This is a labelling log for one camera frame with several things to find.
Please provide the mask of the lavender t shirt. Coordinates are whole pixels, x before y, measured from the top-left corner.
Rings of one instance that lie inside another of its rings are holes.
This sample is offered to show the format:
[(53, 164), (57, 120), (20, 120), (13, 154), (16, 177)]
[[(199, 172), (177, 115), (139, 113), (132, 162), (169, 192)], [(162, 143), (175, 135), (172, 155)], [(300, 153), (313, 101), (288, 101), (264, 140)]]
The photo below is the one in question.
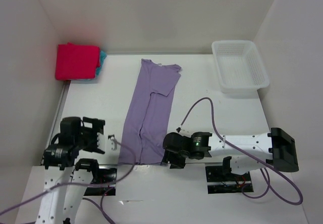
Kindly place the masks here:
[(124, 122), (120, 164), (159, 164), (164, 156), (176, 85), (177, 64), (158, 65), (142, 59), (135, 90)]

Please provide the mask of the magenta t shirt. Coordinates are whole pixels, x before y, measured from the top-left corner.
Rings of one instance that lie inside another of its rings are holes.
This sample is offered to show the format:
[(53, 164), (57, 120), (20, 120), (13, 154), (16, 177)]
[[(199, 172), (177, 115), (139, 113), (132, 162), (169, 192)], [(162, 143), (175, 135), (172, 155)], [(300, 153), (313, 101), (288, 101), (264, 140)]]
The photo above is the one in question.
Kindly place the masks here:
[(100, 48), (93, 45), (59, 44), (55, 79), (91, 80), (100, 66)]

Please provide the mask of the cyan t shirt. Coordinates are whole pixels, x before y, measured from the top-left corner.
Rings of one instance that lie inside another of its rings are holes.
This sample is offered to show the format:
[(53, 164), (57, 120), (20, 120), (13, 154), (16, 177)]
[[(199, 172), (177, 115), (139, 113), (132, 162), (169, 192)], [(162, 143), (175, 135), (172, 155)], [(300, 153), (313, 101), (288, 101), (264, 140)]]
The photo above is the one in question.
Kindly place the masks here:
[(96, 67), (96, 70), (95, 70), (95, 76), (98, 77), (101, 70), (102, 70), (102, 67), (103, 67), (103, 64), (104, 64), (104, 60), (106, 59), (107, 57), (107, 54), (106, 52), (104, 52), (103, 50), (100, 50), (100, 53), (99, 53), (99, 65)]

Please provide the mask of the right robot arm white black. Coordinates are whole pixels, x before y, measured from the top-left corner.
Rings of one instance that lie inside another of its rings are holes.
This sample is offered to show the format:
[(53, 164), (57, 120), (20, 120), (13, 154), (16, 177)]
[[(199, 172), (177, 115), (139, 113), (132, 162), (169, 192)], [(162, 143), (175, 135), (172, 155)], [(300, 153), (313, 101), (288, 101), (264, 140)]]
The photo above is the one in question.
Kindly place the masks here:
[(294, 173), (299, 170), (295, 140), (280, 128), (260, 135), (222, 135), (195, 132), (190, 137), (168, 133), (163, 141), (162, 162), (172, 169), (185, 167), (186, 159), (222, 158), (221, 174), (226, 180), (270, 165)]

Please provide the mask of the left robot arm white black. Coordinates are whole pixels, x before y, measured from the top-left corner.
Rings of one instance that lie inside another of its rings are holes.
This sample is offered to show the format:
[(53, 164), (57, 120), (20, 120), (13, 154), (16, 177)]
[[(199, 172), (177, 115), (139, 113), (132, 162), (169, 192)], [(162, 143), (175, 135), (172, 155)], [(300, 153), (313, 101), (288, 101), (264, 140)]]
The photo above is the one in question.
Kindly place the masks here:
[(79, 158), (80, 151), (104, 154), (99, 149), (105, 120), (66, 117), (43, 153), (44, 196), (36, 223), (73, 223), (83, 195), (100, 179), (93, 158)]

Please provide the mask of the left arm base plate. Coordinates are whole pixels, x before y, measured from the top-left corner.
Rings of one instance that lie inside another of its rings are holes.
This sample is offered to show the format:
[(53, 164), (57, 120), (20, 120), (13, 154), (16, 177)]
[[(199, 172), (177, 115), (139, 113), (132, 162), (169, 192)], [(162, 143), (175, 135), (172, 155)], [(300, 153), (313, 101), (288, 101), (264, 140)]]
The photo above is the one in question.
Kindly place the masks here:
[(84, 196), (115, 196), (116, 186), (108, 187), (106, 184), (112, 182), (117, 177), (117, 168), (114, 166), (102, 166), (99, 168), (96, 178), (91, 181), (91, 184), (98, 184), (101, 187), (87, 188)]

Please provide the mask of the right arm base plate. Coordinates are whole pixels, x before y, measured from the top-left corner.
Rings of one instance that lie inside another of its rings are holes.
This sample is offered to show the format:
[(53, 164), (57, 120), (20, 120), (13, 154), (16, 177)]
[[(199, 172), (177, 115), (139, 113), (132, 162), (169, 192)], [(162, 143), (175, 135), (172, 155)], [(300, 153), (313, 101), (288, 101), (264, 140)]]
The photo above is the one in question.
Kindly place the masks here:
[(205, 165), (208, 194), (253, 192), (250, 173), (244, 175), (223, 174), (221, 165)]

